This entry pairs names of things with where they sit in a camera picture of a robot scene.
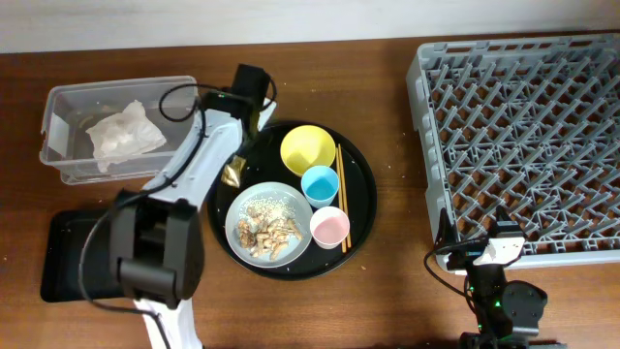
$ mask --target chopsticks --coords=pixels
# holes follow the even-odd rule
[[[342,209],[347,216],[349,216],[345,167],[342,159],[342,145],[340,144],[338,144],[338,151],[336,152],[336,171],[338,173],[338,179],[340,180],[340,186],[338,188],[338,207]],[[347,235],[347,238],[342,241],[342,253],[347,253],[347,248],[351,248],[351,231]]]

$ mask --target white wall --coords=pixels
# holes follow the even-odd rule
[[[619,0],[0,0],[0,52],[614,28]]]

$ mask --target gray dish rack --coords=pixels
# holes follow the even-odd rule
[[[513,268],[620,262],[620,36],[422,45],[407,74],[433,239],[497,205],[528,236]],[[438,258],[445,268],[445,258]]]

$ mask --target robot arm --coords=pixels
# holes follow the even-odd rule
[[[467,300],[480,329],[480,334],[461,335],[462,349],[529,348],[528,339],[539,334],[539,320],[547,302],[540,288],[524,281],[507,281],[504,268],[520,258],[525,235],[501,206],[495,216],[487,238],[450,249],[450,245],[458,245],[456,228],[445,209],[440,214],[437,248],[443,249],[441,243],[447,243],[448,270],[467,271],[469,287],[464,292],[471,293]]]
[[[202,203],[225,162],[273,113],[273,102],[263,110],[270,83],[263,69],[240,65],[229,91],[204,97],[204,118],[195,115],[183,144],[143,190],[162,185],[189,160],[183,173],[164,189],[112,215],[111,274],[138,309],[159,314],[170,348],[202,348],[191,300],[204,266]],[[133,195],[123,191],[116,200]],[[148,316],[144,321],[153,348],[165,348],[156,323]]]

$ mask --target tissue paper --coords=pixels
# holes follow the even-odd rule
[[[108,116],[86,130],[95,146],[93,156],[99,171],[129,157],[154,150],[166,143],[162,132],[147,117],[144,106],[134,101],[123,112]]]

